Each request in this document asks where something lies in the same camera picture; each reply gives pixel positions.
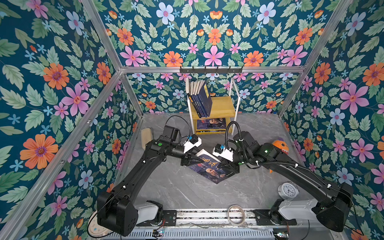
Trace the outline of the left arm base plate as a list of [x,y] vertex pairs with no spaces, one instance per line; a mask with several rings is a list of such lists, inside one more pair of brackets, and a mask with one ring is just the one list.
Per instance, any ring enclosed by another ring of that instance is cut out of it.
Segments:
[[178,211],[165,210],[160,212],[159,226],[174,227],[177,222]]

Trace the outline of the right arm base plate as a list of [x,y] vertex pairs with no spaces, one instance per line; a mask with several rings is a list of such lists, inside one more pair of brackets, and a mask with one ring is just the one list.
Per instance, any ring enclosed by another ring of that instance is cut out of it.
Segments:
[[252,210],[258,226],[296,226],[296,220],[286,220],[278,212],[271,212],[267,209]]

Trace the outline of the dark old man cover book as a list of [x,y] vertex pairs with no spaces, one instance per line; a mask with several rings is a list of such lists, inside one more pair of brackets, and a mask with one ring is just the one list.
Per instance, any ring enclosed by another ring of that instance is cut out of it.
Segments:
[[211,182],[219,184],[234,175],[228,169],[219,168],[221,162],[206,150],[199,151],[196,156],[203,162],[188,166],[188,168]]

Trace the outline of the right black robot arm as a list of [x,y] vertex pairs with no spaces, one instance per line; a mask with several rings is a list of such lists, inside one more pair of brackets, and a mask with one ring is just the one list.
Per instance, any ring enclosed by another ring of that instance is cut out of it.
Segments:
[[307,201],[281,197],[269,210],[274,224],[288,220],[313,220],[334,232],[342,232],[353,207],[353,188],[336,184],[299,165],[282,149],[271,143],[260,145],[249,132],[242,131],[232,140],[217,144],[213,155],[221,159],[221,167],[239,173],[240,165],[250,169],[266,168],[289,180],[312,196]]

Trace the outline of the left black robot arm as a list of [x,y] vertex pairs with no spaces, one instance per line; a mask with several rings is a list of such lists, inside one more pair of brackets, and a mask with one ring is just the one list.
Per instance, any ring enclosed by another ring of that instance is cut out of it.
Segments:
[[98,196],[97,211],[88,226],[88,234],[91,237],[102,237],[102,234],[96,232],[93,221],[97,221],[98,226],[104,228],[106,235],[115,232],[124,237],[128,236],[137,224],[162,222],[162,204],[147,201],[135,206],[134,203],[150,175],[168,156],[179,159],[181,166],[202,163],[197,156],[202,144],[201,138],[191,135],[184,143],[177,143],[179,138],[179,129],[165,126],[162,135],[146,144],[142,157],[129,174],[110,192],[103,192]]

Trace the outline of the navy book yellow label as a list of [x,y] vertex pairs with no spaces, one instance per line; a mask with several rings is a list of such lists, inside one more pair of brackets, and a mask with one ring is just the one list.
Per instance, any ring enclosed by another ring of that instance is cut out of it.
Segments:
[[192,98],[192,102],[193,102],[193,106],[194,106],[194,108],[195,108],[195,111],[196,111],[198,117],[200,117],[200,112],[199,112],[199,109],[198,109],[198,104],[197,104],[197,102],[196,102],[196,98],[195,98],[195,96],[194,96],[193,87],[194,87],[194,82],[191,81],[191,82],[190,82],[190,95],[191,95],[191,98]]

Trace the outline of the yellow cartoon cover book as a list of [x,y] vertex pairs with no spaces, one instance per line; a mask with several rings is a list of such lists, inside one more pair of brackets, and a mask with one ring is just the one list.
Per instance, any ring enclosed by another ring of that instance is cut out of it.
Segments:
[[223,134],[225,133],[226,130],[201,130],[201,131],[196,131],[197,135],[209,135],[209,134]]

